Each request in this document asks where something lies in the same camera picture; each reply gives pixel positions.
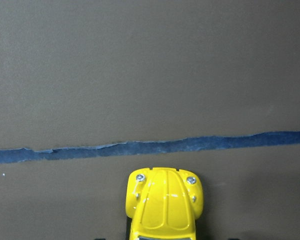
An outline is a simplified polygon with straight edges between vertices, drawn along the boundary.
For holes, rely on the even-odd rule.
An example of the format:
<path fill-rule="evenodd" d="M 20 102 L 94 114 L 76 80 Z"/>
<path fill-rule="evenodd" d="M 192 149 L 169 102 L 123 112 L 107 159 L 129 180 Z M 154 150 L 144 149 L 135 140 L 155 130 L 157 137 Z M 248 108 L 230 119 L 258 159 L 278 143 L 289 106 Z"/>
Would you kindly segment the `yellow beetle toy car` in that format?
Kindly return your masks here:
<path fill-rule="evenodd" d="M 195 240 L 204 209 L 204 190 L 193 172 L 146 167 L 130 173 L 125 213 L 130 240 Z"/>

